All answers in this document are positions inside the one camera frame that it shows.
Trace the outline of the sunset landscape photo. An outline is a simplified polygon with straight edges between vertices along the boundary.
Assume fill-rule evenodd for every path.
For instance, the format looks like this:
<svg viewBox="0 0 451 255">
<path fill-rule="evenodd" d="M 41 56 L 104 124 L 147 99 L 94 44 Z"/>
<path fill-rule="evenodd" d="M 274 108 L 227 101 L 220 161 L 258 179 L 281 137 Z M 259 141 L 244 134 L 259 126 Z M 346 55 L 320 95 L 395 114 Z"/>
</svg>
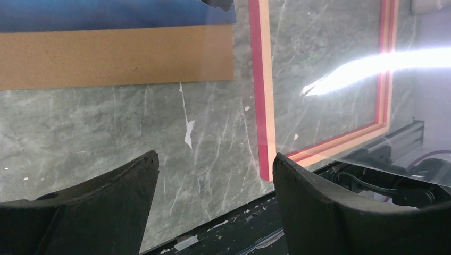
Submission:
<svg viewBox="0 0 451 255">
<path fill-rule="evenodd" d="M 233 1 L 1 1 L 1 32 L 214 26 L 236 23 Z"/>
</svg>

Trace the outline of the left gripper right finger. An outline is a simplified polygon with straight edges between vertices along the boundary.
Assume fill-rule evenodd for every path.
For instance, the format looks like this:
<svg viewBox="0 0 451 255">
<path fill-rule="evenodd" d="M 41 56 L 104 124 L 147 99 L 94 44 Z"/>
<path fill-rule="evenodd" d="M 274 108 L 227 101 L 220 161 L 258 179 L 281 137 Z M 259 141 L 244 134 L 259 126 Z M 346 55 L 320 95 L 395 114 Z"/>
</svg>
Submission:
<svg viewBox="0 0 451 255">
<path fill-rule="evenodd" d="M 450 203 L 411 209 L 378 202 L 283 154 L 273 183 L 289 254 L 450 254 Z"/>
</svg>

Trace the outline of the wooden picture frame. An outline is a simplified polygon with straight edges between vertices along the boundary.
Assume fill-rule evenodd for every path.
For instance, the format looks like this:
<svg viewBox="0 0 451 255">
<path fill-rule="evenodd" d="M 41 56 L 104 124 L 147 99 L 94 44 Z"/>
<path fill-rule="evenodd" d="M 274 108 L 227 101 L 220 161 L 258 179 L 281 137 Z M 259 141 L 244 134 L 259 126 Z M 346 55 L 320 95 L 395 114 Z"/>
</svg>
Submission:
<svg viewBox="0 0 451 255">
<path fill-rule="evenodd" d="M 269 2 L 249 1 L 248 7 L 260 177 L 271 182 L 276 139 Z M 397 38 L 399 1 L 381 1 L 380 7 L 379 51 L 381 54 L 393 53 Z M 392 81 L 392 71 L 379 72 L 374 123 L 295 151 L 288 157 L 301 166 L 310 166 L 387 132 L 391 122 Z"/>
</svg>

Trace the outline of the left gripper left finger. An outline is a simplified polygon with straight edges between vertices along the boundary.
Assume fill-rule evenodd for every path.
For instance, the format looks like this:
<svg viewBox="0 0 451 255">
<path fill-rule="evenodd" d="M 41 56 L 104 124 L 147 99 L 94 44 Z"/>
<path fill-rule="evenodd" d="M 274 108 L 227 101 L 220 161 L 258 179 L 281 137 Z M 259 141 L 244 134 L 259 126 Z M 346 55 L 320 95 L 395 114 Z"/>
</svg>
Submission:
<svg viewBox="0 0 451 255">
<path fill-rule="evenodd" d="M 1 203 L 1 254 L 138 254 L 158 168 L 151 150 L 69 188 Z"/>
</svg>

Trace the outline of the brown backing board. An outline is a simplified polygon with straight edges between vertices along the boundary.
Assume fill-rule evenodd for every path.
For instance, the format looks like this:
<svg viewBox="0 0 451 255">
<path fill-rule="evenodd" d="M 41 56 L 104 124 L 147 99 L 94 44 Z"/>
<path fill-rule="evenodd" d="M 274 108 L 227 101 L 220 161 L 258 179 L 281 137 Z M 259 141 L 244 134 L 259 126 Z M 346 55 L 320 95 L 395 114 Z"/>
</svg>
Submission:
<svg viewBox="0 0 451 255">
<path fill-rule="evenodd" d="M 231 25 L 1 34 L 1 89 L 223 81 Z"/>
</svg>

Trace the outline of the aluminium extrusion rail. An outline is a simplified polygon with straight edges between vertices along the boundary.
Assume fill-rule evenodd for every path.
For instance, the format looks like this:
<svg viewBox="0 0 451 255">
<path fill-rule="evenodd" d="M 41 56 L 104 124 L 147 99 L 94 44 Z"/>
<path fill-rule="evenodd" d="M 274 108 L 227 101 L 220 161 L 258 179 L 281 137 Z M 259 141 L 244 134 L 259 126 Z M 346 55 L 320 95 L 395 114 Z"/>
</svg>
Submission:
<svg viewBox="0 0 451 255">
<path fill-rule="evenodd" d="M 380 168 L 408 155 L 422 146 L 424 122 L 414 121 L 388 135 L 380 137 L 361 149 L 343 157 L 342 162 Z"/>
</svg>

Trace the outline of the clear acrylic sheet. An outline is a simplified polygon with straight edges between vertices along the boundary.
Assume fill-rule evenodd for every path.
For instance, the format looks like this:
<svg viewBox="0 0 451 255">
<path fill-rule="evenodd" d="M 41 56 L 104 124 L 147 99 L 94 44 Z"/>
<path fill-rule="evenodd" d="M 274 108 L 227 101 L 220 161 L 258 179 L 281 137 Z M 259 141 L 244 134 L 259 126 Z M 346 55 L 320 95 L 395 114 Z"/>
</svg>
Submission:
<svg viewBox="0 0 451 255">
<path fill-rule="evenodd" d="M 276 154 L 375 121 L 378 74 L 392 71 L 390 128 L 310 166 L 341 159 L 414 121 L 421 147 L 393 162 L 450 162 L 450 1 L 399 1 L 395 51 L 379 51 L 381 1 L 270 1 Z"/>
</svg>

